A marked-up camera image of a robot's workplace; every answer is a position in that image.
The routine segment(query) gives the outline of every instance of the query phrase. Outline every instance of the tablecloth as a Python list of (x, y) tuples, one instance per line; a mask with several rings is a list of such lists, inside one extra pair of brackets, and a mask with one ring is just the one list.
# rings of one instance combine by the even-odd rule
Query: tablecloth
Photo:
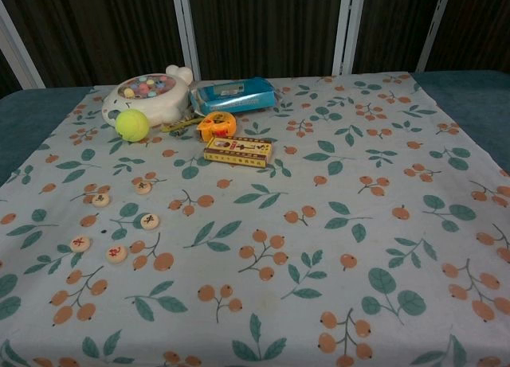
[(508, 175), (407, 73), (271, 82), (264, 170), (70, 112), (0, 188), (2, 365), (510, 362)]

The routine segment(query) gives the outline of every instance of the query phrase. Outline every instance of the yellow tennis ball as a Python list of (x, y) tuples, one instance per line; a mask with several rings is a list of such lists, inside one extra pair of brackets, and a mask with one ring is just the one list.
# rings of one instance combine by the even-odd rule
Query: yellow tennis ball
[(138, 142), (149, 133), (149, 120), (138, 110), (124, 110), (117, 116), (115, 130), (122, 139)]

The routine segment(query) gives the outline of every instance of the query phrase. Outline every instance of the dark curtain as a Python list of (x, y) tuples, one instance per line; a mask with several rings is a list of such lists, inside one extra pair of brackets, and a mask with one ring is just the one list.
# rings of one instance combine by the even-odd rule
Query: dark curtain
[(173, 0), (2, 0), (46, 87), (183, 65)]
[(331, 75), (340, 0), (190, 0), (203, 79)]
[(22, 89), (2, 52), (0, 52), (0, 74), (2, 74), (2, 81), (0, 81), (0, 99), (12, 92)]
[(510, 0), (448, 0), (427, 71), (510, 72)]
[(437, 0), (364, 0), (352, 72), (413, 72)]

